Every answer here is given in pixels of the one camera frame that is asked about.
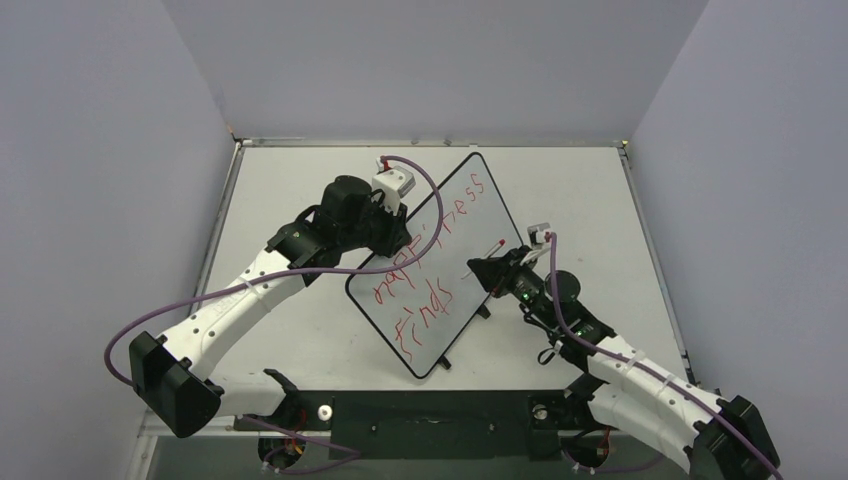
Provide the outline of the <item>white marker pen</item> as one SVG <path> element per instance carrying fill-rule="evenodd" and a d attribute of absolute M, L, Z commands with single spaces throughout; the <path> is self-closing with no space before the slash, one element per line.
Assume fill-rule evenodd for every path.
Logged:
<path fill-rule="evenodd" d="M 489 248 L 485 254 L 483 255 L 484 259 L 488 259 L 492 257 L 495 253 L 497 253 L 504 245 L 506 241 L 504 238 L 499 239 L 491 248 Z M 472 275 L 472 271 L 468 269 L 461 277 L 461 280 L 469 278 Z"/>

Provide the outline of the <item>white whiteboard with black frame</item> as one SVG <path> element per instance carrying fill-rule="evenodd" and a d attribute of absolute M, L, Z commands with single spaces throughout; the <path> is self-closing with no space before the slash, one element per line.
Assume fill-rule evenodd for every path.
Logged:
<path fill-rule="evenodd" d="M 489 166 L 472 153 L 407 217 L 411 241 L 394 257 L 371 255 L 349 276 L 353 304 L 417 379 L 427 377 L 488 298 L 466 262 L 523 242 Z"/>

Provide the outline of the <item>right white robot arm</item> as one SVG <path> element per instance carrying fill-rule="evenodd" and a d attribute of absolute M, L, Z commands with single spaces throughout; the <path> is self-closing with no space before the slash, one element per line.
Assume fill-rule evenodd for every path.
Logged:
<path fill-rule="evenodd" d="M 514 297 L 554 355 L 581 370 L 563 402 L 572 424 L 619 430 L 693 479 L 780 478 L 779 455 L 752 402 L 728 400 L 659 366 L 579 301 L 573 274 L 541 277 L 535 264 L 527 246 L 467 263 L 486 293 Z"/>

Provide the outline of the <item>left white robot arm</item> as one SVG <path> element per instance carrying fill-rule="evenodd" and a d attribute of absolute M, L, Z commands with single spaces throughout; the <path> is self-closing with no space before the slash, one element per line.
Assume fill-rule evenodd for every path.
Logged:
<path fill-rule="evenodd" d="M 392 256 L 411 239 L 403 197 L 414 188 L 411 172 L 397 167 L 371 181 L 341 175 L 323 192 L 320 204 L 282 226 L 229 286 L 158 336 L 139 333 L 128 347 L 135 393 L 171 432 L 186 438 L 213 418 L 244 406 L 272 429 L 291 427 L 298 402 L 284 390 L 263 385 L 237 389 L 211 375 L 225 354 L 263 317 L 310 286 L 323 268 L 334 268 L 344 253 L 366 248 Z"/>

